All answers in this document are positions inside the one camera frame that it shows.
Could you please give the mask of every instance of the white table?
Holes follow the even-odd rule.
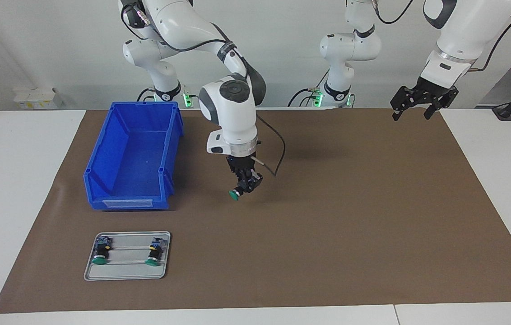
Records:
[[[511,233],[511,122],[491,111],[442,111]],[[0,291],[45,201],[84,111],[0,111]],[[511,303],[0,315],[0,324],[511,324]]]

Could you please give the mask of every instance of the brown mat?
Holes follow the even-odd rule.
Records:
[[[216,127],[188,112],[172,210],[105,213],[82,179],[105,114],[85,115],[0,313],[511,301],[511,236],[440,115],[264,111],[286,161],[234,202],[225,158],[204,152]],[[152,230],[173,234],[165,278],[83,280],[99,232]]]

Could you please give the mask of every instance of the electrical component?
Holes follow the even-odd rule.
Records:
[[[424,113],[426,119],[452,104],[458,95],[456,81],[510,20],[511,0],[426,0],[423,10],[427,21],[441,31],[441,37],[416,86],[400,87],[390,101],[396,121],[406,109],[421,103],[430,104]]]
[[[330,69],[326,70],[326,73],[324,74],[324,76],[322,76],[322,78],[320,79],[320,81],[318,82],[318,84],[316,85],[316,89],[319,89],[320,85],[322,84],[322,82],[324,81],[324,79],[326,79],[326,77],[328,76],[330,72]],[[309,96],[308,97],[308,100],[306,102],[306,106],[310,103],[310,100],[313,99],[312,96]]]
[[[163,239],[153,238],[151,245],[149,245],[149,255],[145,263],[152,267],[159,266],[161,256],[163,255]]]
[[[312,99],[314,99],[314,106],[315,107],[321,107],[322,106],[322,103],[324,101],[324,93],[322,93],[320,90],[315,90],[310,97]]]
[[[258,143],[256,105],[264,100],[266,85],[235,43],[192,5],[189,0],[119,0],[121,20],[138,38],[123,45],[123,54],[128,62],[147,70],[157,101],[180,98],[181,107],[191,107],[192,101],[175,68],[164,59],[191,50],[206,51],[229,69],[229,76],[205,85],[197,97],[204,117],[221,127],[209,135],[207,151],[228,156],[237,177],[233,191],[239,197],[251,193],[263,179],[250,157],[255,156]]]
[[[109,251],[111,250],[111,238],[109,236],[100,236],[95,239],[95,247],[93,247],[94,256],[91,263],[95,265],[103,265],[109,263]]]

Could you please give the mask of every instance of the blue object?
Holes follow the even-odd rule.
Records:
[[[93,209],[169,208],[181,136],[176,102],[113,103],[84,174]]]

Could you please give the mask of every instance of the metal tray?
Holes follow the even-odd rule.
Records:
[[[107,263],[96,265],[91,261],[96,255],[95,243],[101,236],[107,236],[112,240],[111,249]],[[153,238],[161,238],[164,243],[166,242],[161,245],[163,254],[156,267],[145,263]],[[102,232],[93,241],[84,279],[86,281],[161,279],[167,268],[170,244],[169,231]]]

